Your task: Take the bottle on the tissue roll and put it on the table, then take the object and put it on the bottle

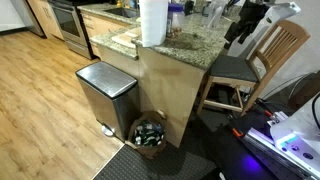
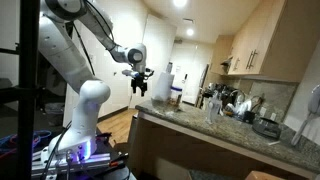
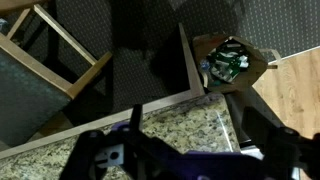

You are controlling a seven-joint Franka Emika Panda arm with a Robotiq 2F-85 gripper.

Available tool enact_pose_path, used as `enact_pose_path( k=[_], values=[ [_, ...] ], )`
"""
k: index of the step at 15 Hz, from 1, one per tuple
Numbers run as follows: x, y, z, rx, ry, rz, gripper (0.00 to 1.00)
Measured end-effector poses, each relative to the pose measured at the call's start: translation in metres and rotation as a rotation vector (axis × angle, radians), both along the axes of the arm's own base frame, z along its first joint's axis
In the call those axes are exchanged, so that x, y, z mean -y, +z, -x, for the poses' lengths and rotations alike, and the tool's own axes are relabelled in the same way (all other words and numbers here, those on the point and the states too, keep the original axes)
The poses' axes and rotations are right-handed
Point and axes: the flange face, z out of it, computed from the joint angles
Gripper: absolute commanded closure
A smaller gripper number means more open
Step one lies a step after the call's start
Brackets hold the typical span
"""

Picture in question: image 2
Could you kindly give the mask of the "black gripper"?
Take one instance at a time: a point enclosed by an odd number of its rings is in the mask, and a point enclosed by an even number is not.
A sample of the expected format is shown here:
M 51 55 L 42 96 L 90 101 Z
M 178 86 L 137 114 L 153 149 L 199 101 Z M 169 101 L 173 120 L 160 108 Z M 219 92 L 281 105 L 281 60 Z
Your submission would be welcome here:
M 154 71 L 152 69 L 147 68 L 146 73 L 139 73 L 136 71 L 133 71 L 131 73 L 131 87 L 132 91 L 135 94 L 136 88 L 139 87 L 141 90 L 141 97 L 145 96 L 145 93 L 147 92 L 147 80 L 149 77 L 151 77 L 154 74 Z

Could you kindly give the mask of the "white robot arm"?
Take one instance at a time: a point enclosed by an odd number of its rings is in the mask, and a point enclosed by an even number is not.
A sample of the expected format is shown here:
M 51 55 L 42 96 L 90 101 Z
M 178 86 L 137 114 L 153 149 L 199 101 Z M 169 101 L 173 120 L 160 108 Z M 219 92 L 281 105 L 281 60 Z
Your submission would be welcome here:
M 64 158 L 72 152 L 78 161 L 87 160 L 96 151 L 96 125 L 101 105 L 111 94 L 109 86 L 93 75 L 86 60 L 68 35 L 66 24 L 78 20 L 86 26 L 118 63 L 131 66 L 123 72 L 130 76 L 134 90 L 147 91 L 150 70 L 146 67 L 146 46 L 131 47 L 117 44 L 111 37 L 113 24 L 95 0 L 41 0 L 39 14 L 38 49 L 79 94 L 73 109 L 71 127 L 63 135 L 53 138 L 48 154 Z

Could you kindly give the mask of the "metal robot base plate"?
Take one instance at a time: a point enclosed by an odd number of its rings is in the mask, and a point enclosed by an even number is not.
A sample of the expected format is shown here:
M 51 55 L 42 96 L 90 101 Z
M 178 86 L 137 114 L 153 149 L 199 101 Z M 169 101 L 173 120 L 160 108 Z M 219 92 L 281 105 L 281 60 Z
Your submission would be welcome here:
M 93 170 L 107 167 L 111 161 L 109 153 L 91 155 L 86 160 L 80 160 L 78 155 L 69 153 L 64 157 L 53 158 L 49 168 L 44 173 L 46 164 L 49 160 L 48 148 L 44 148 L 33 154 L 31 177 L 44 177 L 45 179 L 55 179 L 60 174 L 67 172 L 79 172 L 82 170 Z

